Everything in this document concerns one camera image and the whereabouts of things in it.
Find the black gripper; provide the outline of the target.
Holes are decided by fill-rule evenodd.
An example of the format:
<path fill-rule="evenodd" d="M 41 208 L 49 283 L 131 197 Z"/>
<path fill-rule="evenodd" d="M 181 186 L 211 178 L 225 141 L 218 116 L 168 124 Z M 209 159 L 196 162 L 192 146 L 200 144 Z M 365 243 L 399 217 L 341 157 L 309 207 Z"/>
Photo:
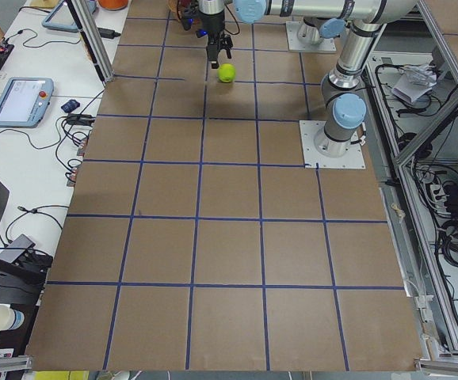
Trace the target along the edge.
<path fill-rule="evenodd" d="M 230 35 L 222 34 L 225 28 L 224 9 L 224 0 L 200 0 L 198 2 L 199 18 L 203 30 L 208 34 L 206 52 L 212 69 L 219 68 L 220 51 L 225 51 L 228 59 L 232 58 L 232 38 Z"/>

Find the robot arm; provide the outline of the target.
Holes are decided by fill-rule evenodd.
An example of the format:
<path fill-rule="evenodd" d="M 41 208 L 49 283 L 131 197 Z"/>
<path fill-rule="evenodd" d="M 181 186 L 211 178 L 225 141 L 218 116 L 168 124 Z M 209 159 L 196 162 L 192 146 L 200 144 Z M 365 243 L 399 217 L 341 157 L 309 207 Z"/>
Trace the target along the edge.
<path fill-rule="evenodd" d="M 235 1 L 238 19 L 253 24 L 264 16 L 301 16 L 322 39 L 348 31 L 335 67 L 322 80 L 327 120 L 314 138 L 316 150 L 330 158 L 342 157 L 367 106 L 355 93 L 369 54 L 385 25 L 406 15 L 414 1 Z"/>
<path fill-rule="evenodd" d="M 318 45 L 326 39 L 338 37 L 345 25 L 345 20 L 339 18 L 304 17 L 296 35 L 307 45 Z"/>

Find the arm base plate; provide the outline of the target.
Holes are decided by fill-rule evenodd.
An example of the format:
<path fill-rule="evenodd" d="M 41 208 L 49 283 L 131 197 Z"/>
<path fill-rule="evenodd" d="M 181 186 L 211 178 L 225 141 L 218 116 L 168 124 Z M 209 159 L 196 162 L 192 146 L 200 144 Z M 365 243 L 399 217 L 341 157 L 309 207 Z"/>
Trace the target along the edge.
<path fill-rule="evenodd" d="M 351 139 L 335 142 L 327 137 L 323 120 L 301 120 L 303 164 L 311 169 L 365 169 L 362 146 L 366 127 L 362 123 Z"/>
<path fill-rule="evenodd" d="M 287 21 L 285 29 L 289 51 L 316 54 L 334 54 L 337 51 L 333 38 L 322 38 L 317 28 L 303 21 Z"/>

